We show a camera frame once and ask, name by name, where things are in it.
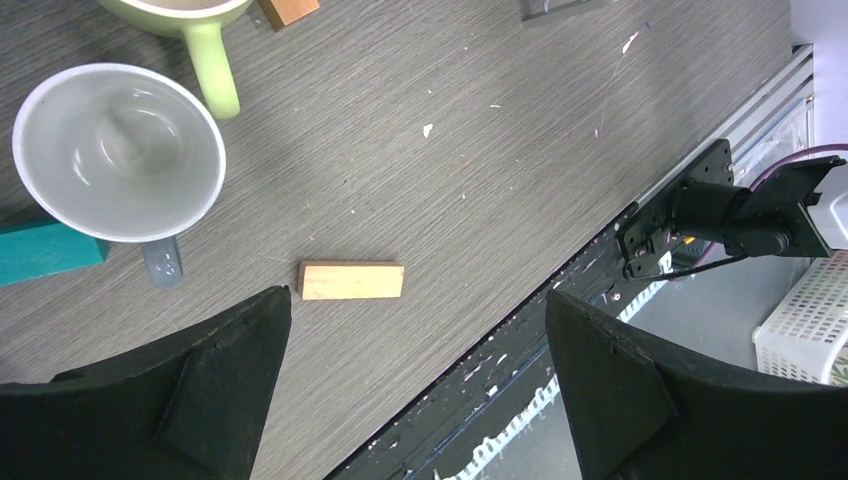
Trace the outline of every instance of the mug rim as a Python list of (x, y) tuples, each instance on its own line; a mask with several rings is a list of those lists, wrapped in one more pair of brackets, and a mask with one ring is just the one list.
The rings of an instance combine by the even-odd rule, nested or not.
[[(83, 225), (80, 225), (79, 223), (67, 218), (64, 214), (58, 212), (50, 205), (49, 202), (44, 200), (41, 195), (41, 192), (39, 192), (38, 188), (34, 185), (26, 162), (24, 161), (23, 133), (26, 122), (30, 119), (32, 111), (35, 109), (38, 102), (42, 98), (44, 98), (47, 92), (68, 81), (70, 78), (81, 74), (95, 72), (126, 72), (142, 75), (151, 78), (155, 81), (161, 82), (166, 86), (173, 88), (177, 93), (185, 97), (189, 101), (189, 103), (191, 103), (192, 106), (200, 112), (201, 116), (206, 121), (207, 127), (211, 131), (212, 136), (215, 138), (215, 146), (217, 147), (218, 151), (218, 177), (215, 182), (214, 190), (212, 194), (209, 195), (209, 198), (203, 205), (203, 208), (198, 209), (197, 212), (185, 222), (170, 229), (166, 229), (162, 232), (151, 233), (148, 235), (125, 236), (104, 234), (103, 232), (99, 232), (87, 228)], [(224, 149), (224, 138), (221, 135), (221, 131), (218, 128), (218, 124), (215, 123), (215, 120), (212, 118), (212, 114), (209, 113), (209, 110), (200, 102), (200, 100), (197, 99), (197, 97), (195, 97), (185, 87), (164, 75), (156, 73), (152, 70), (148, 70), (146, 68), (136, 67), (134, 65), (126, 65), (123, 63), (89, 63), (85, 65), (71, 67), (69, 69), (62, 70), (61, 72), (51, 75), (43, 82), (41, 82), (37, 87), (35, 87), (35, 89), (33, 89), (29, 93), (29, 95), (27, 95), (26, 99), (24, 100), (24, 103), (21, 105), (20, 109), (18, 109), (18, 113), (15, 117), (15, 123), (12, 127), (12, 157), (15, 161), (15, 168), (18, 171), (18, 175), (21, 177), (21, 180), (23, 181), (23, 184), (29, 194), (44, 210), (47, 211), (47, 213), (49, 213), (56, 220), (59, 220), (60, 222), (73, 228), (74, 230), (110, 242), (144, 243), (162, 240), (164, 238), (173, 237), (189, 229), (195, 223), (200, 221), (200, 219), (203, 218), (209, 212), (209, 210), (212, 208), (212, 205), (215, 204), (215, 201), (218, 199), (218, 195), (221, 193), (221, 189), (224, 186), (224, 177), (226, 176), (227, 167), (226, 156), (226, 151)]]
[(179, 18), (179, 19), (201, 19), (201, 18), (209, 18), (214, 17), (216, 15), (220, 15), (222, 13), (227, 13), (231, 10), (234, 10), (245, 3), (250, 2), (251, 0), (226, 0), (224, 3), (220, 5), (215, 5), (214, 7), (207, 8), (198, 8), (193, 10), (180, 10), (177, 8), (167, 8), (160, 7), (158, 5), (151, 5), (143, 0), (118, 0), (121, 3), (125, 3), (133, 8), (137, 8), (139, 10), (145, 11), (147, 13), (152, 13), (154, 15), (161, 15), (163, 17), (170, 18)]

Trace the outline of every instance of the black cable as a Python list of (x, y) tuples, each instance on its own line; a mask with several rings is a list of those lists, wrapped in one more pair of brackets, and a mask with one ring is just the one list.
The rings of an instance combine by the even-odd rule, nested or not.
[(674, 280), (675, 278), (688, 277), (689, 275), (694, 275), (696, 273), (706, 272), (707, 270), (712, 270), (714, 268), (723, 267), (732, 263), (741, 262), (742, 260), (745, 260), (747, 258), (749, 258), (748, 255), (740, 255), (738, 257), (725, 258), (724, 260), (718, 260), (712, 263), (708, 263), (706, 265), (701, 265), (700, 267), (688, 268), (679, 272), (663, 273), (662, 275), (649, 275), (647, 277), (633, 277), (630, 279), (630, 281), (661, 282), (663, 280)]

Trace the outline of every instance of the black bracket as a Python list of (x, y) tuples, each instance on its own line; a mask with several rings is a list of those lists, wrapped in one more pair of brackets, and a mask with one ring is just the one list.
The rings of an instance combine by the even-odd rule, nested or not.
[(619, 231), (618, 242), (624, 256), (625, 277), (659, 274), (662, 256), (683, 241), (671, 222), (674, 201), (671, 193), (686, 182), (693, 181), (733, 185), (733, 159), (728, 140), (716, 140), (704, 150)]

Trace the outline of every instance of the table surface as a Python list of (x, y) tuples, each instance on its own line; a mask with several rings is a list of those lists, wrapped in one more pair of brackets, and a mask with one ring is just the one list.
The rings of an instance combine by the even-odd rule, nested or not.
[[(790, 57), (787, 0), (626, 0), (539, 29), (523, 10), (327, 0), (275, 34), (252, 6), (225, 29), (242, 113), (221, 122), (221, 197), (181, 236), (185, 283), (155, 291), (139, 248), (115, 245), (103, 266), (3, 289), (0, 381), (295, 285), (301, 259), (399, 261), (400, 299), (294, 303), (254, 478), (321, 478)], [(0, 23), (6, 145), (26, 94), (74, 65), (198, 92), (179, 41), (93, 2), (3, 2)], [(2, 160), (0, 218), (41, 215)]]

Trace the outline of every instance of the white plastic basket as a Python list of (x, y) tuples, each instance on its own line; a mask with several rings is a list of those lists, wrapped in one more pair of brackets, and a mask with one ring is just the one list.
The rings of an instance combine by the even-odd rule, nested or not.
[(814, 261), (753, 339), (760, 372), (829, 385), (848, 342), (848, 251)]

